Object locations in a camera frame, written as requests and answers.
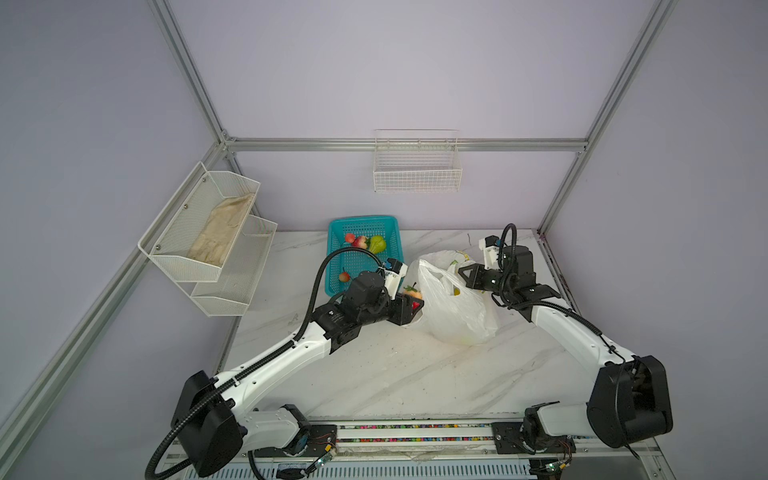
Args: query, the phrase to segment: white marble table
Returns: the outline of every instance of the white marble table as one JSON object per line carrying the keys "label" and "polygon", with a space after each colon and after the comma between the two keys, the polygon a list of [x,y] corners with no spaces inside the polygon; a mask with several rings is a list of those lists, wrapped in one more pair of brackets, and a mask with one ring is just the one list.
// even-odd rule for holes
{"label": "white marble table", "polygon": [[[408,264],[438,250],[462,250],[482,261],[478,239],[500,233],[404,230],[401,238]],[[534,233],[519,231],[518,244],[533,252],[538,282],[557,289]],[[226,369],[298,328],[325,256],[326,232],[276,234]],[[316,305],[328,300],[323,286]],[[589,400],[592,385],[559,343],[517,312],[496,312],[496,337],[480,346],[449,345],[390,322],[365,326],[357,339],[290,377],[259,407],[294,403],[310,420],[455,419],[519,416],[537,403]]]}

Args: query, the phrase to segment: fake fruit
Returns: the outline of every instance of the fake fruit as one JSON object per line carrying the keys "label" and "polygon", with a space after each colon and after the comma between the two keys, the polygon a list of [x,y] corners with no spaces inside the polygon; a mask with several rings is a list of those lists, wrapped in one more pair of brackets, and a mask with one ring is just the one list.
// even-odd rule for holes
{"label": "fake fruit", "polygon": [[418,298],[421,300],[424,300],[424,297],[422,296],[422,293],[419,292],[417,289],[413,288],[412,286],[406,287],[406,295],[412,296],[413,298]]}
{"label": "fake fruit", "polygon": [[368,251],[370,253],[381,253],[384,250],[386,250],[386,242],[384,241],[384,237],[382,237],[381,235],[376,235],[375,237],[371,237]]}
{"label": "fake fruit", "polygon": [[368,248],[368,237],[365,235],[360,235],[355,239],[354,242],[352,242],[352,246],[358,248]]}

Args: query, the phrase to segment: beige cloth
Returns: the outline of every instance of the beige cloth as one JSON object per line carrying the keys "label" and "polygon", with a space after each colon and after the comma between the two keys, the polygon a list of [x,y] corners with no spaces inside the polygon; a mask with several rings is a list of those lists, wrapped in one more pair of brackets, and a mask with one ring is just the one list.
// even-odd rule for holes
{"label": "beige cloth", "polygon": [[192,260],[223,266],[224,258],[235,241],[240,224],[248,214],[255,194],[227,198],[216,206],[208,217],[205,228],[192,244],[187,257]]}

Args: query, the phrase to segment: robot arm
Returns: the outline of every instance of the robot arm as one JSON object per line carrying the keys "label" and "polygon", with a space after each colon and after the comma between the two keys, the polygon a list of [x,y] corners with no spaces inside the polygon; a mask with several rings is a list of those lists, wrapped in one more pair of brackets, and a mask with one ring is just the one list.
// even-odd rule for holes
{"label": "robot arm", "polygon": [[[349,283],[346,292],[314,309],[325,266],[345,251],[358,251],[375,258],[378,270],[361,272]],[[301,412],[294,405],[262,412],[255,408],[256,404],[295,372],[357,338],[363,326],[384,319],[397,325],[410,323],[424,301],[397,292],[407,270],[398,260],[390,258],[381,263],[375,255],[359,248],[346,247],[331,253],[320,267],[310,300],[312,305],[295,333],[237,368],[221,372],[218,377],[208,378],[200,371],[184,383],[171,420],[171,432],[155,451],[144,477],[147,480],[169,478],[188,465],[193,465],[200,477],[206,477],[238,453],[266,447],[282,449],[289,455],[300,454],[310,433],[310,424]],[[188,459],[156,473],[158,462],[175,438],[184,447]]]}
{"label": "robot arm", "polygon": [[[511,245],[505,237],[511,232]],[[517,310],[552,335],[586,371],[594,388],[589,402],[552,403],[526,409],[520,441],[530,452],[561,435],[597,436],[618,448],[672,429],[667,374],[653,356],[639,357],[619,346],[568,308],[551,287],[536,283],[533,256],[516,245],[516,228],[480,240],[485,265],[465,266],[466,285],[487,290],[499,306]]]}
{"label": "robot arm", "polygon": [[[503,239],[508,231],[512,232],[512,242],[506,246]],[[669,432],[672,415],[664,366],[652,356],[638,357],[617,345],[568,308],[555,290],[536,283],[530,250],[515,244],[516,229],[510,224],[501,239],[491,236],[481,240],[485,264],[465,266],[459,269],[459,276],[467,287],[492,292],[499,306],[517,310],[527,321],[546,330],[594,381],[586,405],[555,402],[526,409],[520,443],[536,453],[541,451],[537,445],[542,442],[560,435],[579,435],[597,436],[618,448]],[[376,259],[379,271],[362,272],[342,296],[314,309],[325,266],[338,253],[353,250],[375,258],[353,247],[331,253],[318,272],[302,327],[284,343],[217,378],[210,379],[201,371],[186,381],[171,431],[147,465],[147,480],[169,478],[188,465],[205,477],[237,454],[265,447],[282,449],[289,455],[304,450],[310,424],[295,406],[260,412],[256,404],[299,369],[355,339],[363,326],[384,319],[397,325],[410,323],[424,305],[421,299],[397,293],[406,265],[394,259],[381,264]],[[188,459],[156,473],[157,464],[175,438]]]}

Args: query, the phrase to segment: wall-mounted wire basket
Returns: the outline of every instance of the wall-mounted wire basket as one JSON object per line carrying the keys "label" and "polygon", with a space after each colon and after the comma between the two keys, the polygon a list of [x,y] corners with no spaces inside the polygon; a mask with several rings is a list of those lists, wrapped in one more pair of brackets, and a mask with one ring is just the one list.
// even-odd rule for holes
{"label": "wall-mounted wire basket", "polygon": [[458,192],[462,166],[456,130],[377,130],[376,192]]}
{"label": "wall-mounted wire basket", "polygon": [[[160,235],[152,229],[138,246],[176,285],[208,316],[238,316],[248,310],[264,270],[277,223],[250,212],[259,190],[259,182],[229,171],[208,171],[178,207]],[[205,228],[211,212],[227,198],[253,194],[243,205],[243,219],[230,243],[220,255],[220,265],[189,258],[190,248]]]}
{"label": "wall-mounted wire basket", "polygon": [[[223,255],[222,265],[213,265],[189,258],[187,255],[200,232],[205,228],[211,211],[227,198],[253,194],[246,211],[256,200],[259,182],[229,171],[207,171],[197,181],[192,193],[184,201],[168,226],[161,233],[148,256],[174,282],[215,282],[227,264],[234,242]],[[237,235],[243,228],[237,229]]]}

